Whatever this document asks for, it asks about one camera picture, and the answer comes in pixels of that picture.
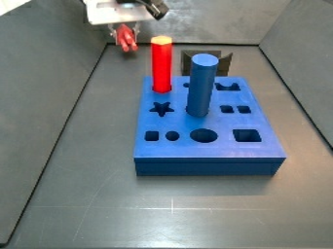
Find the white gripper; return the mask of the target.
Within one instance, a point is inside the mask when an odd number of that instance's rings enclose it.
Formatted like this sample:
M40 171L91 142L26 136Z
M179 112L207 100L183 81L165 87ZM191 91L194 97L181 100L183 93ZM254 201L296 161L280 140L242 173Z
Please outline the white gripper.
M107 24L110 35L116 40L118 31L114 23L135 22L133 27L134 39L138 40L141 22L153 19L146 6L138 2L121 4L116 0L83 0L87 19L92 25Z

